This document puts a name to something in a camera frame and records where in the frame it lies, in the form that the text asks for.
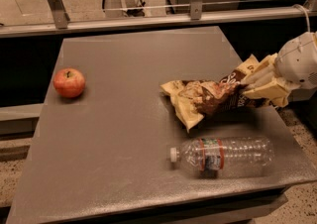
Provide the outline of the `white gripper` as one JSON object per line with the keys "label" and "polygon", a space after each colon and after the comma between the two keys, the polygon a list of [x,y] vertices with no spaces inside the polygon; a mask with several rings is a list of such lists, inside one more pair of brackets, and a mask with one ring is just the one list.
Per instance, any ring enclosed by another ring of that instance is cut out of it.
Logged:
{"label": "white gripper", "polygon": [[[275,77],[275,67],[282,77]],[[316,88],[316,34],[305,32],[288,41],[278,54],[266,56],[251,67],[241,83],[252,86],[243,91],[249,99],[265,99],[278,107],[288,105],[290,93],[298,89],[299,85],[303,89]]]}

